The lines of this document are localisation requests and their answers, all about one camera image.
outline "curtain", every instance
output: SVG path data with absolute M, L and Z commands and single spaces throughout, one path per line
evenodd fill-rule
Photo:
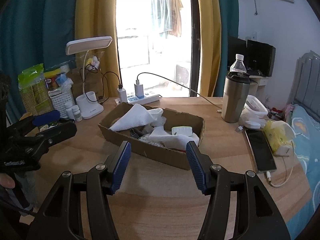
M 0 69 L 12 79 L 7 113 L 16 122 L 25 113 L 17 76 L 44 63 L 45 68 L 73 59 L 65 55 L 74 40 L 76 0 L 10 0 L 0 15 Z
M 102 73 L 113 71 L 119 73 L 118 48 L 116 36 L 116 0 L 77 0 L 75 18 L 75 38 L 84 39 L 98 36 L 111 36 L 113 41 L 105 51 L 100 63 Z M 110 96 L 117 96 L 118 79 L 109 75 Z
M 222 97 L 227 74 L 228 36 L 238 37 L 239 3 L 238 0 L 219 0 L 221 15 L 221 60 L 217 83 L 213 96 Z
M 200 9 L 201 81 L 200 94 L 213 96 L 221 57 L 219 0 L 198 0 Z

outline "computer monitor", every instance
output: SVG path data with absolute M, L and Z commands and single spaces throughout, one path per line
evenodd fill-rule
M 236 54 L 244 55 L 246 62 L 247 44 L 246 41 L 229 36 L 228 37 L 228 67 L 236 61 Z
M 246 67 L 271 77 L 275 62 L 276 48 L 262 42 L 248 40 Z

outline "human hand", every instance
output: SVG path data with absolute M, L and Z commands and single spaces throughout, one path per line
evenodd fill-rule
M 0 173 L 0 185 L 5 188 L 14 188 L 14 180 L 5 173 Z

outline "bedsheet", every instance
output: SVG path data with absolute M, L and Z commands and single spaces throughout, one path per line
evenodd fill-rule
M 291 239 L 295 239 L 320 203 L 320 124 L 298 105 L 294 105 L 288 122 L 296 134 L 295 154 L 305 171 L 312 192 L 312 198 L 287 222 Z

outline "lamp base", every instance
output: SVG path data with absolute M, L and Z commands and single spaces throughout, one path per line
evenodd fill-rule
M 96 95 L 93 91 L 86 93 L 91 101 L 96 101 Z M 83 119 L 90 119 L 103 111 L 103 106 L 98 102 L 91 102 L 87 99 L 86 95 L 80 95 L 76 98 L 77 105 L 79 106 Z

